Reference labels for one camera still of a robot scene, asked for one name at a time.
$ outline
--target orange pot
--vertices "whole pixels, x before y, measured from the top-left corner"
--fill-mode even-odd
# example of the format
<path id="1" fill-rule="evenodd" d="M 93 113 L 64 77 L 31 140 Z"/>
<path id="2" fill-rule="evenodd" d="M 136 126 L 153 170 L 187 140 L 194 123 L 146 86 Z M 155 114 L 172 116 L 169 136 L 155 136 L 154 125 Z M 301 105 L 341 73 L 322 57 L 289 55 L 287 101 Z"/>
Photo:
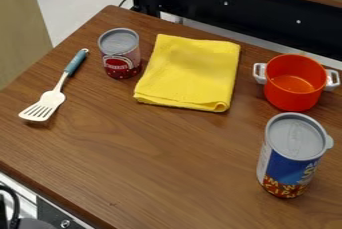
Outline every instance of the orange pot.
<path id="1" fill-rule="evenodd" d="M 323 90 L 332 91 L 340 85 L 335 70 L 325 70 L 315 60 L 296 54 L 284 54 L 267 64 L 256 63 L 253 76 L 265 84 L 267 100 L 285 111 L 305 111 L 313 107 Z"/>

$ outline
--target spatula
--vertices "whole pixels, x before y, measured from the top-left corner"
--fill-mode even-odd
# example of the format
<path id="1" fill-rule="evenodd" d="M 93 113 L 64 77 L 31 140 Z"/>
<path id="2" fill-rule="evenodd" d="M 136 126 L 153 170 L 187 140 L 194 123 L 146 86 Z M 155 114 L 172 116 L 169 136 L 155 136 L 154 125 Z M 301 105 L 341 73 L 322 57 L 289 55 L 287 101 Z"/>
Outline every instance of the spatula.
<path id="1" fill-rule="evenodd" d="M 67 67 L 65 67 L 64 73 L 56 87 L 51 91 L 45 92 L 37 103 L 19 113 L 19 117 L 29 121 L 46 121 L 49 119 L 66 99 L 65 95 L 61 92 L 65 79 L 74 74 L 79 65 L 87 57 L 88 52 L 88 49 L 81 49 Z"/>

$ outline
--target yellow towel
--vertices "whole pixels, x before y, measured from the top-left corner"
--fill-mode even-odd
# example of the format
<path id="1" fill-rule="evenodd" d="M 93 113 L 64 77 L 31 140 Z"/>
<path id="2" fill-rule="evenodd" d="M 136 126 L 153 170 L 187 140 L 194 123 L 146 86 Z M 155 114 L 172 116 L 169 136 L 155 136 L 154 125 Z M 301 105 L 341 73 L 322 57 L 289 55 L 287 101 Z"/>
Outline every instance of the yellow towel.
<path id="1" fill-rule="evenodd" d="M 225 41 L 158 35 L 138 82 L 139 102 L 224 112 L 230 106 L 240 46 Z"/>

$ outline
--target blue spatula handle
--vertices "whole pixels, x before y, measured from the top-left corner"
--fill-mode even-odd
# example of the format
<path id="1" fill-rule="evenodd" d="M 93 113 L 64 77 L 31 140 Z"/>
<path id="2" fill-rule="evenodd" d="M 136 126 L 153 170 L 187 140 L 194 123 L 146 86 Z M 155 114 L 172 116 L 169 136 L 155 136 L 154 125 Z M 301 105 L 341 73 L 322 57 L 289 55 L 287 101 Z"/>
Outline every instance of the blue spatula handle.
<path id="1" fill-rule="evenodd" d="M 70 63 L 65 67 L 64 72 L 68 73 L 68 76 L 72 76 L 80 64 L 84 61 L 89 53 L 88 49 L 81 49 L 75 57 L 70 61 Z"/>

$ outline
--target pot handle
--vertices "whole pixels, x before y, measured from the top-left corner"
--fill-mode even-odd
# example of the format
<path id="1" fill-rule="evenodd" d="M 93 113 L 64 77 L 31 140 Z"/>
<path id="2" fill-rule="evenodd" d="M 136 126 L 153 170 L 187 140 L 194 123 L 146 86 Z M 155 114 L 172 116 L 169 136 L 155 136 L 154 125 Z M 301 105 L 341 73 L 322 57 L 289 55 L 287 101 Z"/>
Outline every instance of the pot handle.
<path id="1" fill-rule="evenodd" d="M 327 149 L 331 149 L 331 148 L 334 147 L 334 139 L 331 136 L 329 136 L 329 135 L 327 135 L 327 144 L 326 144 L 326 146 L 327 146 Z"/>
<path id="2" fill-rule="evenodd" d="M 327 84 L 325 85 L 325 91 L 333 91 L 335 88 L 341 85 L 340 75 L 337 71 L 326 69 L 327 72 Z"/>
<path id="3" fill-rule="evenodd" d="M 259 84 L 266 84 L 265 76 L 266 64 L 265 63 L 255 63 L 253 65 L 253 77 Z"/>

